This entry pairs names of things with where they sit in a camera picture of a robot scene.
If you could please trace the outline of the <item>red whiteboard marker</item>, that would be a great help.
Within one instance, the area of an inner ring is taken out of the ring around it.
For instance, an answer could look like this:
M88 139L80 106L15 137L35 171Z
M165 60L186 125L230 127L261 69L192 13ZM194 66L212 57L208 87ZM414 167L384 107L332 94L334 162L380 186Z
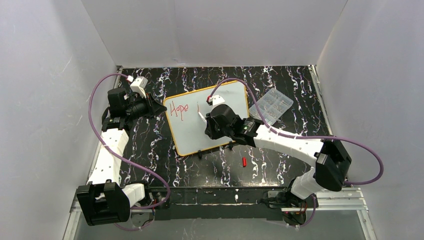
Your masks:
M202 113L201 113L200 111L198 111L197 113L198 113L199 117L201 118L201 120L202 120L205 124L207 124L207 120L206 120L206 118L202 115Z

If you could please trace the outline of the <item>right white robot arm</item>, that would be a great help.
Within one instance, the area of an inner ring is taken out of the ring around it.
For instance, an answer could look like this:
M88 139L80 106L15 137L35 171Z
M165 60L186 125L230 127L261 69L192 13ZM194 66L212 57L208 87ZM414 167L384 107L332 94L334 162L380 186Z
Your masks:
M226 104L205 116L205 134L212 140L229 137L239 145L265 148L287 154L310 165L310 171L292 180L288 193L304 200L321 190L339 192L345 184L352 159L340 140L302 139L262 120L241 118Z

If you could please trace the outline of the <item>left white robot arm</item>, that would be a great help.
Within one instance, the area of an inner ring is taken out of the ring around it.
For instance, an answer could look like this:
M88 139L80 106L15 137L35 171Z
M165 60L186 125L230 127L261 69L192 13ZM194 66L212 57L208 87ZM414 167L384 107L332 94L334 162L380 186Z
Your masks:
M132 207L146 207L156 202L145 180L120 187L119 177L130 130L139 118L153 118L166 111L142 87L123 87L107 93L108 107L101 117L100 148L94 170L76 197L89 226L126 222Z

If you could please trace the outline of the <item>yellow framed whiteboard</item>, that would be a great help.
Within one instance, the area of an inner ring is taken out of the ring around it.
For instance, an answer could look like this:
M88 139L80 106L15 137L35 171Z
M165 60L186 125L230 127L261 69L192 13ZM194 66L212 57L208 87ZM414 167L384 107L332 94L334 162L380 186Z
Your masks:
M242 119L249 116L249 103L247 89L239 81L223 83L213 92L215 86L197 89L191 92L169 96L164 99L163 105L167 108L168 120L172 139L177 154L181 157L195 155L213 148L226 145L231 138L222 137L210 139L205 134L206 124L202 121L198 112L205 117L211 112L212 106L207 104L207 97L213 93L224 98L225 104Z

